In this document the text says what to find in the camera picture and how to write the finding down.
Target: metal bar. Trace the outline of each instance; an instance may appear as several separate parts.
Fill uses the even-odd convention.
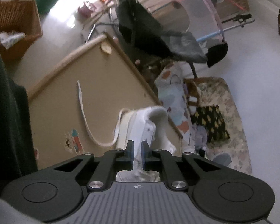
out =
[[[162,8],[164,8],[164,7],[167,7],[168,5],[170,5],[171,4],[171,2],[169,2],[169,3],[166,3],[166,4],[164,4],[163,6],[160,6],[159,8],[157,8],[156,10],[153,10],[152,12],[151,12],[151,14],[153,14],[153,13],[155,13],[155,12],[157,12],[158,10],[161,10]]]
[[[110,19],[111,22],[114,22],[116,19],[112,20],[112,7],[110,7],[109,13],[108,13],[108,17]]]
[[[235,26],[231,26],[231,27],[229,27],[229,28],[225,28],[225,29],[223,29],[223,32],[227,32],[227,31],[229,31],[229,30],[233,30],[233,29],[236,29],[236,28],[238,28],[238,27],[242,27],[242,26],[244,26],[244,25],[251,24],[251,23],[253,23],[253,22],[255,22],[255,19],[252,19],[251,21],[245,22],[245,23],[243,23],[243,24],[238,24],[238,25],[235,25]],[[209,34],[209,35],[206,35],[206,36],[203,36],[203,37],[197,39],[197,42],[198,42],[198,43],[204,42],[204,41],[206,41],[206,40],[208,40],[208,39],[210,39],[210,38],[212,38],[212,37],[215,37],[215,36],[217,36],[217,35],[219,35],[219,34],[221,34],[221,33],[222,33],[221,30],[220,30],[220,31],[217,31],[217,32],[213,32],[213,33],[211,33],[211,34]]]
[[[194,78],[197,78],[197,73],[196,73],[195,67],[193,65],[193,62],[189,62],[189,64],[190,64],[190,67],[192,69]]]
[[[88,37],[87,37],[86,43],[88,43],[88,41],[90,40],[90,38],[91,38],[91,36],[92,36],[92,33],[93,33],[93,31],[95,30],[95,28],[96,28],[96,24],[93,25],[93,27],[92,27],[92,29],[91,29],[91,31],[90,31]]]
[[[93,34],[93,31],[96,29],[97,26],[100,26],[100,25],[116,25],[118,26],[119,24],[118,23],[110,23],[110,22],[99,22],[99,23],[96,23],[93,25],[88,37],[87,37],[87,40],[86,40],[86,43],[89,42],[89,40],[91,39],[91,36]]]
[[[83,22],[83,28],[84,28],[88,23],[90,23],[90,22],[93,22],[93,23],[97,22],[97,21],[101,18],[101,16],[102,16],[103,14],[106,13],[105,10],[110,8],[110,7],[108,7],[108,4],[109,4],[111,1],[113,1],[113,0],[109,0],[108,2],[106,2],[106,3],[105,3],[105,7],[102,8],[102,10],[101,10],[100,12],[98,12],[94,17],[90,17],[90,18],[86,19],[86,20]]]
[[[239,21],[240,23],[248,20],[248,19],[251,19],[252,18],[252,15],[251,14],[245,14],[245,15],[236,15],[235,17],[233,18],[230,18],[230,19],[227,19],[227,20],[224,20],[222,21],[222,23],[227,23],[227,22],[230,22],[230,21]]]

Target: pillow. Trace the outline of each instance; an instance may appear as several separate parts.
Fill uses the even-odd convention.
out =
[[[158,98],[167,109],[169,117],[175,123],[183,137],[182,152],[194,152],[195,142],[191,131],[192,123],[184,93],[182,69],[179,62],[167,65],[155,80]]]
[[[230,138],[225,129],[225,122],[218,105],[198,107],[191,116],[192,123],[205,127],[208,134],[208,142],[226,140]]]

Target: black cloth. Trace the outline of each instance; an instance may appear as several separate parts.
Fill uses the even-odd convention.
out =
[[[192,123],[202,125],[208,134],[208,142],[227,140],[230,138],[225,121],[218,105],[198,107],[191,116]]]
[[[224,41],[222,44],[218,44],[209,48],[208,53],[206,53],[206,56],[208,58],[208,67],[211,67],[217,64],[219,61],[223,60],[223,58],[227,55],[227,52],[228,44],[226,41]]]
[[[0,56],[0,193],[11,180],[35,171],[27,94],[8,78]]]
[[[137,0],[119,0],[119,31],[127,43],[161,58],[206,63],[207,58],[190,32],[164,31]]]

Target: beige desk surface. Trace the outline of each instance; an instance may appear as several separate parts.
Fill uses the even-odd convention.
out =
[[[102,41],[112,47],[101,50]],[[94,144],[88,137],[78,102],[77,80],[83,93],[88,126],[100,142],[113,140],[122,108],[139,109],[158,105],[158,99],[128,57],[114,41],[100,35],[61,61],[35,88],[28,92],[32,137],[39,150],[39,169],[74,157],[65,150],[66,133],[75,129],[86,152],[96,156],[110,148]],[[167,136],[180,154],[181,137],[168,124]]]

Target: laundry basket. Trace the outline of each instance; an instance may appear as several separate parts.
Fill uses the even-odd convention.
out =
[[[42,36],[41,24],[34,0],[0,1],[0,32],[21,32],[25,37],[5,49],[0,44],[0,54],[4,62],[19,60],[35,40]]]

